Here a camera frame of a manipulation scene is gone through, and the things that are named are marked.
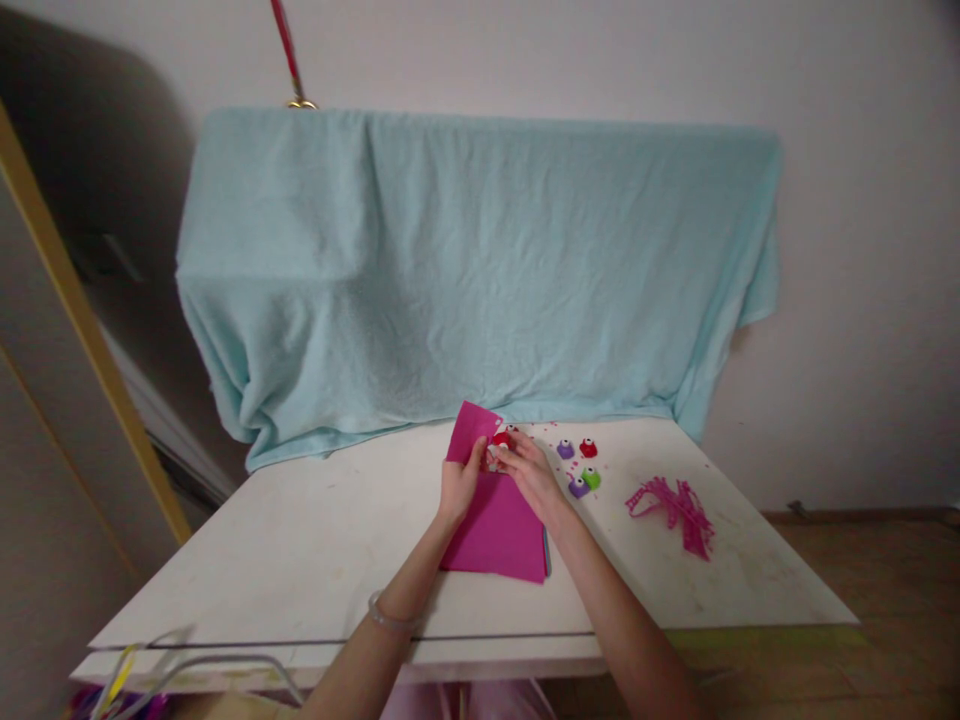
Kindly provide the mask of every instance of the pink clothing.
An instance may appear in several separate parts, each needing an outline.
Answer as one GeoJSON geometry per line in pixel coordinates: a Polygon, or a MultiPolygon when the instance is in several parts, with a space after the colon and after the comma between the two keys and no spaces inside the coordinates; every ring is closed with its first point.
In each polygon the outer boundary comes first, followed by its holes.
{"type": "MultiPolygon", "coordinates": [[[[557,720],[536,680],[466,683],[469,720],[557,720]]],[[[459,720],[460,685],[397,685],[380,720],[459,720]]]]}

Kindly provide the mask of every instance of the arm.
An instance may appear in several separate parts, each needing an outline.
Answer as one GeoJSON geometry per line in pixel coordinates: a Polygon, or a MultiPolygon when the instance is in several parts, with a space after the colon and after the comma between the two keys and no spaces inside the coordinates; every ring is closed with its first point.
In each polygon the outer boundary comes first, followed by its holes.
{"type": "Polygon", "coordinates": [[[556,543],[630,714],[635,718],[714,717],[667,636],[567,502],[543,451],[523,433],[511,436],[517,452],[499,449],[497,459],[507,466],[556,543]]]}
{"type": "MultiPolygon", "coordinates": [[[[443,464],[437,516],[377,601],[385,617],[406,622],[423,613],[440,560],[470,507],[486,445],[486,438],[477,440],[466,467],[443,464]]],[[[298,720],[379,718],[410,652],[412,634],[367,615],[307,698],[298,720]]]]}

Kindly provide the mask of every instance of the bracelet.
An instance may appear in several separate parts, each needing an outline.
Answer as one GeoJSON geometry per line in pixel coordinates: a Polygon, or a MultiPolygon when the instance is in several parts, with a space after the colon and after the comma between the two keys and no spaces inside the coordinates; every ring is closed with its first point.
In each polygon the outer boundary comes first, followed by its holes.
{"type": "Polygon", "coordinates": [[[414,618],[413,620],[394,620],[393,618],[388,618],[386,615],[380,612],[380,608],[377,605],[377,600],[380,599],[381,592],[383,591],[377,590],[373,595],[370,596],[370,601],[367,603],[370,619],[378,625],[383,625],[383,627],[389,630],[395,630],[397,632],[412,633],[414,630],[416,630],[423,618],[414,618]]]}

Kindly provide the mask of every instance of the left hand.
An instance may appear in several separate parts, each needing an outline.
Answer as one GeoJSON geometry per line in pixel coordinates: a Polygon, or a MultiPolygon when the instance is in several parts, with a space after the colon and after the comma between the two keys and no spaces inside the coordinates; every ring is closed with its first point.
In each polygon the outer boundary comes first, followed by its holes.
{"type": "Polygon", "coordinates": [[[437,511],[439,517],[457,525],[463,522],[477,490],[477,474],[480,472],[480,461],[486,449],[487,438],[477,438],[466,465],[453,462],[443,464],[440,475],[440,509],[437,511]]]}

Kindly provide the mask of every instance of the magenta paper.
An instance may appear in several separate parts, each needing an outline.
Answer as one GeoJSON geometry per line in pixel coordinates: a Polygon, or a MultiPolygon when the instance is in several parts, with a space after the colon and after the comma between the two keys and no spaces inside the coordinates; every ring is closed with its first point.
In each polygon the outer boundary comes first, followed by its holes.
{"type": "MultiPolygon", "coordinates": [[[[466,463],[481,435],[492,438],[499,418],[465,402],[460,408],[447,460],[466,463]]],[[[509,475],[481,472],[467,517],[453,536],[440,567],[505,575],[543,584],[547,577],[543,523],[509,475]]]]}

